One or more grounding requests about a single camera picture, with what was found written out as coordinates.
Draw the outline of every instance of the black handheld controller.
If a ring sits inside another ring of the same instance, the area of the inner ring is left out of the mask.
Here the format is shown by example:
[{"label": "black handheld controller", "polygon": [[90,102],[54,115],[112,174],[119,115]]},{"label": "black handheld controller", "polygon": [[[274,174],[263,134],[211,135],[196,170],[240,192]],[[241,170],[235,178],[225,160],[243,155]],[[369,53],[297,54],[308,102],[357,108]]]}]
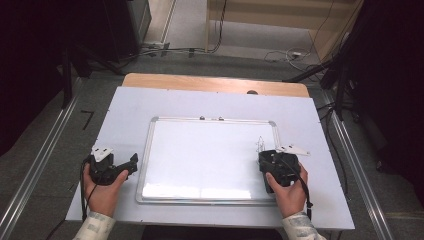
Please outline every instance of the black handheld controller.
[{"label": "black handheld controller", "polygon": [[290,186],[291,182],[298,180],[296,175],[300,173],[300,165],[295,154],[277,153],[275,150],[262,151],[259,153],[258,161],[259,170],[263,173],[267,193],[274,193],[266,180],[265,174],[267,172],[271,173],[283,187]]},{"label": "black handheld controller", "polygon": [[135,153],[130,161],[119,166],[113,165],[113,154],[109,154],[106,158],[97,162],[94,155],[90,155],[90,177],[94,183],[98,185],[110,185],[116,177],[124,171],[128,170],[128,176],[137,172],[138,156]]}]

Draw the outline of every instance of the human hand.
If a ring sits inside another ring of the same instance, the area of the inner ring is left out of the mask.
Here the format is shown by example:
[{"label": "human hand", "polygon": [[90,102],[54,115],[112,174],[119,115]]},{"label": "human hand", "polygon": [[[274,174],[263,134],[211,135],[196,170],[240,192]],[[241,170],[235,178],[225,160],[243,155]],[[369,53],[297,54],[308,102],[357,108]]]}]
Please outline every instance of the human hand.
[{"label": "human hand", "polygon": [[113,213],[115,212],[116,204],[118,202],[119,190],[127,179],[128,170],[122,171],[115,181],[108,186],[96,186],[96,184],[91,180],[89,172],[90,164],[86,164],[84,167],[84,195],[85,199],[88,199],[90,194],[93,192],[88,201],[90,210],[108,217],[113,217]]},{"label": "human hand", "polygon": [[[305,184],[308,182],[308,172],[300,164],[300,177]],[[274,179],[271,173],[266,173],[266,179],[269,186],[274,190],[278,208],[280,209],[283,218],[289,217],[303,210],[306,201],[306,194],[303,191],[302,183],[297,180],[293,185],[282,187]]]}]

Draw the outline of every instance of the white table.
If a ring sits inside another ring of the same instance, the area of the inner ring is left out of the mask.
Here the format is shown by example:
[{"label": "white table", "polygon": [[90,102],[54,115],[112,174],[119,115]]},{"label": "white table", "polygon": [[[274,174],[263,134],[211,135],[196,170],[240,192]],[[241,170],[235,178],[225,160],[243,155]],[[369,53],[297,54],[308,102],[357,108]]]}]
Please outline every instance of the white table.
[{"label": "white table", "polygon": [[[135,152],[144,153],[149,123],[154,116],[266,119],[276,122],[282,144],[295,144],[311,152],[299,156],[309,172],[312,222],[321,229],[353,229],[328,145],[313,100],[303,97],[119,87],[96,145],[112,147],[115,164]],[[278,228],[275,206],[140,205],[135,200],[140,171],[123,185],[115,219],[139,224],[237,226]],[[80,194],[76,191],[67,220],[80,220]]]}]

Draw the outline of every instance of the forearm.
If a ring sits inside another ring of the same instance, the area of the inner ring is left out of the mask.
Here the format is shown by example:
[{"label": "forearm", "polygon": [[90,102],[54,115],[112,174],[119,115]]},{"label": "forearm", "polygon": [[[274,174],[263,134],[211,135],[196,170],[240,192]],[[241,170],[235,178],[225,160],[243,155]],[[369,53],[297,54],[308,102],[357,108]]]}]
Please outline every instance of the forearm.
[{"label": "forearm", "polygon": [[115,219],[106,215],[90,212],[74,240],[104,240],[115,225]]},{"label": "forearm", "polygon": [[325,239],[323,236],[318,234],[317,230],[312,225],[311,220],[309,220],[308,216],[306,216],[303,211],[284,218],[281,222],[290,240]]}]

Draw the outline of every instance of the finger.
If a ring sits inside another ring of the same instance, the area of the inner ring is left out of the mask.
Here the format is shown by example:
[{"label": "finger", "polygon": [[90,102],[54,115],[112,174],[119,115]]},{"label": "finger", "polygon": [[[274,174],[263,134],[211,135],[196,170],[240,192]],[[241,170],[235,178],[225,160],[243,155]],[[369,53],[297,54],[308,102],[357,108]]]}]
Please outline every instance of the finger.
[{"label": "finger", "polygon": [[272,188],[272,190],[274,190],[274,192],[279,189],[280,184],[278,184],[278,182],[275,180],[274,176],[272,176],[271,173],[267,172],[265,176],[269,186]]},{"label": "finger", "polygon": [[113,182],[113,185],[115,185],[116,187],[120,187],[125,180],[127,180],[128,177],[128,170],[124,170],[122,171],[115,179],[115,182]]}]

